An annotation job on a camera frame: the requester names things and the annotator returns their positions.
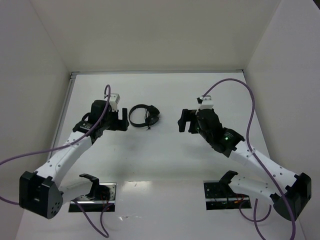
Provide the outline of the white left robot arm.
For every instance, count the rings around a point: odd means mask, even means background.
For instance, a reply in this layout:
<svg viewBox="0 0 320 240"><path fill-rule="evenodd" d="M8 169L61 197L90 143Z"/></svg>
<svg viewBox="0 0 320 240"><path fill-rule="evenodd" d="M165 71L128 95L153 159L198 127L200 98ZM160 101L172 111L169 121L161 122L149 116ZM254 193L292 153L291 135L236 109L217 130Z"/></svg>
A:
<svg viewBox="0 0 320 240"><path fill-rule="evenodd" d="M68 201L67 188L61 182L70 168L106 130L127 131L128 110L122 109L119 119L119 94L109 101L95 100L90 112L72 129L72 133L55 154L34 172L25 171L19 179L19 206L46 219L52 219Z"/></svg>

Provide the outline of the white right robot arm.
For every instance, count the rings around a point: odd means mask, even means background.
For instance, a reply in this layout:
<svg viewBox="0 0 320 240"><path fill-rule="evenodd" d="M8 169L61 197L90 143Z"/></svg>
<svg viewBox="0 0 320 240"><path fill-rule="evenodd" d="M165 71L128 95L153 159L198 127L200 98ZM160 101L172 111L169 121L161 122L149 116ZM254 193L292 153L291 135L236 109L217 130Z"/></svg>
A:
<svg viewBox="0 0 320 240"><path fill-rule="evenodd" d="M211 148L253 171L261 181L240 176L229 170L219 180L219 191L224 197L234 193L265 200L286 220L297 220L312 196L312 180L304 172L297 174L285 169L249 147L245 138L233 129L223 127L213 109L183 109L178 130L200 134Z"/></svg>

